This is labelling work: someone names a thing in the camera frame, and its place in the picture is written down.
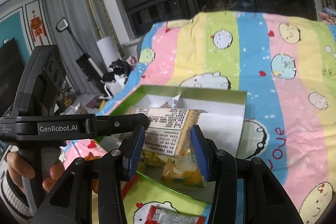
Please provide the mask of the person's left hand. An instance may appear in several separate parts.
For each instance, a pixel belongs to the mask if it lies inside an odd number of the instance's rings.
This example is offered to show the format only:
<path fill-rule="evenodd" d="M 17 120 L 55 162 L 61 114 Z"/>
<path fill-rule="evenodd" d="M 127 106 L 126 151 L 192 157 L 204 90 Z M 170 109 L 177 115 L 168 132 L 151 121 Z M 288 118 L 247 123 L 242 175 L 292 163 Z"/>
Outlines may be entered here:
<path fill-rule="evenodd" d="M 9 152 L 7 154 L 7 167 L 9 171 L 9 176 L 13 180 L 14 184 L 23 192 L 22 178 L 33 179 L 35 177 L 35 171 L 32 166 L 30 166 L 17 151 Z M 53 186 L 56 184 L 57 180 L 64 173 L 65 168 L 63 163 L 59 160 L 57 164 L 50 168 L 50 175 L 43 180 L 42 186 L 46 192 L 50 192 Z"/>

